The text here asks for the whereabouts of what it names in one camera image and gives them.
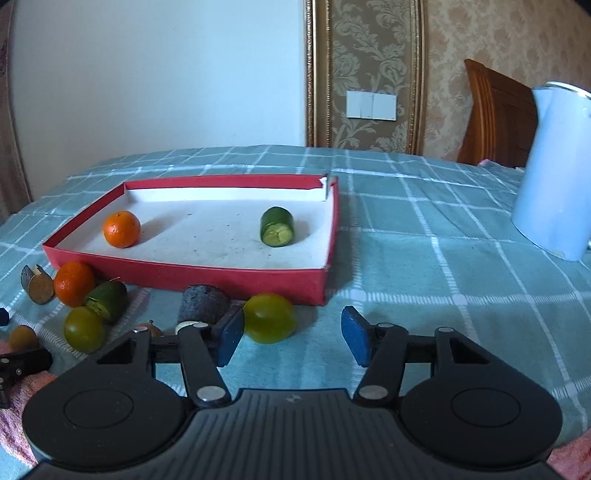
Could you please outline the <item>brown longan fruit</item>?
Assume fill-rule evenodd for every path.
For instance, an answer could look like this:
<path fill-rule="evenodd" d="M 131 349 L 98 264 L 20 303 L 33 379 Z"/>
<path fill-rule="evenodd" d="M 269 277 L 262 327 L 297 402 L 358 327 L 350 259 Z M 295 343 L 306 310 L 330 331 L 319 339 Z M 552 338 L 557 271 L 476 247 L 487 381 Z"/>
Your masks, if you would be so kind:
<path fill-rule="evenodd" d="M 11 331 L 8 344 L 13 352 L 21 352 L 37 348 L 39 341 L 32 328 L 26 325 L 19 325 Z"/>
<path fill-rule="evenodd" d="M 162 336 L 162 331 L 158 327 L 156 327 L 152 321 L 140 323 L 135 326 L 135 329 L 138 331 L 148 331 L 152 338 Z"/>

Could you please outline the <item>brown sugarcane piece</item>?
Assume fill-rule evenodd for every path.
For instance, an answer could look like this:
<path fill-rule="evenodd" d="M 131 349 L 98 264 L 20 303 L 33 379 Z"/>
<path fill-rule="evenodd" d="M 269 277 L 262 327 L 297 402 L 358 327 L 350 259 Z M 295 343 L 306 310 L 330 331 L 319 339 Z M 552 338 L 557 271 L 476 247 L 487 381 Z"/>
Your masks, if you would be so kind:
<path fill-rule="evenodd" d="M 31 268 L 25 265 L 20 280 L 23 290 L 35 304 L 44 305 L 54 298 L 53 279 L 41 266 Z"/>

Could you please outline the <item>orange mandarin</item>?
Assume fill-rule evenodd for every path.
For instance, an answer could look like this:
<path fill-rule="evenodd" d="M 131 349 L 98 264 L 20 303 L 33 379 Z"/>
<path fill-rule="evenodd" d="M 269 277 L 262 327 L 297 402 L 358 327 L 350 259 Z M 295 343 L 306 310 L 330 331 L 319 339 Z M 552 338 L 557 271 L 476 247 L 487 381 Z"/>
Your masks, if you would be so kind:
<path fill-rule="evenodd" d="M 64 305 L 76 308 L 84 304 L 86 296 L 96 286 L 96 279 L 90 266 L 69 261 L 59 268 L 53 286 L 55 295 Z"/>
<path fill-rule="evenodd" d="M 102 233 L 106 242 L 112 247 L 128 248 L 139 240 L 141 224 L 130 211 L 117 211 L 105 219 Z"/>

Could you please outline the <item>dark purple yam piece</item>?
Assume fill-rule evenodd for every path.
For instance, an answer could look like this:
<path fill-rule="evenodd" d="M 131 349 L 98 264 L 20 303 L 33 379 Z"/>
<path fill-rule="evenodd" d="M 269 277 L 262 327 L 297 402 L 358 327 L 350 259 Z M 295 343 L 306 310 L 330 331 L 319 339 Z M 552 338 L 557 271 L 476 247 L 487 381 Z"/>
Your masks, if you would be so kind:
<path fill-rule="evenodd" d="M 229 308 L 230 300 L 221 290 L 211 285 L 193 285 L 182 294 L 177 323 L 198 321 L 215 324 Z"/>

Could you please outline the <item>green tomato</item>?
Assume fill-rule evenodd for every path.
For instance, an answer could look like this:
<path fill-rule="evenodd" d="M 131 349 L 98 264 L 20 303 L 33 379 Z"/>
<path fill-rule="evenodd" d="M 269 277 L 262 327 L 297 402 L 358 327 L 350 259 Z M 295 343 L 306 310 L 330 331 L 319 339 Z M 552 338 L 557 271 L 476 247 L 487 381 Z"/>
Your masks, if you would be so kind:
<path fill-rule="evenodd" d="M 66 316 L 64 338 L 74 350 L 91 354 L 104 345 L 107 328 L 101 317 L 92 310 L 76 307 Z"/>
<path fill-rule="evenodd" d="M 290 337 L 297 329 L 294 306 L 283 296 L 263 293 L 242 306 L 245 334 L 254 342 L 273 344 Z"/>

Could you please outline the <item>green cucumber piece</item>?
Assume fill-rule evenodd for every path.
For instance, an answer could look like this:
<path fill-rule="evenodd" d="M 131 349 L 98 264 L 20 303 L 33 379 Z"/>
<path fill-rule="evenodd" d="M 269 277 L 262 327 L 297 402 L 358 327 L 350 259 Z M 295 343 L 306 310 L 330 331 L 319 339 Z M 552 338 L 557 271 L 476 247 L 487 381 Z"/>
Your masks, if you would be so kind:
<path fill-rule="evenodd" d="M 294 217 L 289 210 L 273 206 L 260 217 L 259 237 L 266 246 L 287 246 L 294 240 L 295 235 Z"/>

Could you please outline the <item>dark green cucumber end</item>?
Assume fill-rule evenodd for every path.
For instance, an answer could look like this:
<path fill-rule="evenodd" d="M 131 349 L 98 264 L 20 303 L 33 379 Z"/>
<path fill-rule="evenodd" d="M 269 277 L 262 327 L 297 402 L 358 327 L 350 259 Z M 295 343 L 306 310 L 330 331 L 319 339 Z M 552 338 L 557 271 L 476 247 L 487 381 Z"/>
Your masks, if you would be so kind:
<path fill-rule="evenodd" d="M 84 305 L 108 325 L 118 322 L 127 304 L 127 288 L 118 280 L 110 280 L 98 285 L 84 300 Z"/>

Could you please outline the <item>red shallow cardboard box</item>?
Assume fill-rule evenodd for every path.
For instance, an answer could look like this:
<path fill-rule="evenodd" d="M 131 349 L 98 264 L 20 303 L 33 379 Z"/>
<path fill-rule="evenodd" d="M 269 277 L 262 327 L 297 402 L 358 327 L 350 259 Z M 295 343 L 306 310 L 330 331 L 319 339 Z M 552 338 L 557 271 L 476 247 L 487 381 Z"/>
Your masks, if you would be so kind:
<path fill-rule="evenodd" d="M 270 247 L 260 217 L 280 206 L 294 240 Z M 128 248 L 109 245 L 105 219 L 127 210 L 141 224 Z M 54 268 L 68 261 L 105 278 L 162 290 L 207 284 L 232 299 L 274 292 L 294 304 L 325 304 L 339 223 L 339 181 L 322 175 L 236 174 L 127 181 L 91 203 L 43 244 Z"/>

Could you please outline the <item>white electric kettle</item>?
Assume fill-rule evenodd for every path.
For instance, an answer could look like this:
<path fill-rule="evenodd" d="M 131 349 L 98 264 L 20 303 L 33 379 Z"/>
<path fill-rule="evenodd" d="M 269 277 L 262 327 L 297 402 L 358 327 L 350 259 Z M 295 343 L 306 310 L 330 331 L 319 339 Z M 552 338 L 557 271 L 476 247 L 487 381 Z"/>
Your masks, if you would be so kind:
<path fill-rule="evenodd" d="M 533 96 L 538 126 L 512 222 L 539 248 L 579 261 L 590 241 L 590 93 L 549 81 Z"/>

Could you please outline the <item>wooden headboard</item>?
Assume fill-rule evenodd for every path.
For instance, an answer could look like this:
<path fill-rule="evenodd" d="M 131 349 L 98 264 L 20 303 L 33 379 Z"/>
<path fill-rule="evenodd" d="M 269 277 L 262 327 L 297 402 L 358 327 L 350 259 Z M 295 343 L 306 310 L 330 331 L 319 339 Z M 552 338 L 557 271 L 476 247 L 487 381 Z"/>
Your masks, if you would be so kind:
<path fill-rule="evenodd" d="M 464 64 L 473 106 L 458 161 L 524 167 L 538 125 L 532 89 L 476 60 Z"/>

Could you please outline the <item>gold framed wallpaper panel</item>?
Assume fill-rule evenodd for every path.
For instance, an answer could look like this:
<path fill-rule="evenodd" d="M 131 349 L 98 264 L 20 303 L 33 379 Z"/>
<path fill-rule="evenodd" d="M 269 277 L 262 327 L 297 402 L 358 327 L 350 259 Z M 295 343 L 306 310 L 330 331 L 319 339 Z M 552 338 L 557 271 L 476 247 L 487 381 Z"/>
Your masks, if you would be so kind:
<path fill-rule="evenodd" d="M 307 1 L 304 33 L 307 145 L 421 153 L 427 73 L 423 2 Z M 349 117 L 349 91 L 396 96 L 396 120 Z"/>

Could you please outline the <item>white wall switch panel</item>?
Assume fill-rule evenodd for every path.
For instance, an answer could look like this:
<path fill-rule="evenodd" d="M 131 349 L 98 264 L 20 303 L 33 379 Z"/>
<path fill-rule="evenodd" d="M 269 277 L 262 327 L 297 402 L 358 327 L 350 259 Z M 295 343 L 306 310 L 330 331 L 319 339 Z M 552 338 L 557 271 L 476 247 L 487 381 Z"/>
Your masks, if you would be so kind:
<path fill-rule="evenodd" d="M 397 96 L 367 91 L 346 92 L 346 117 L 377 121 L 397 120 Z"/>

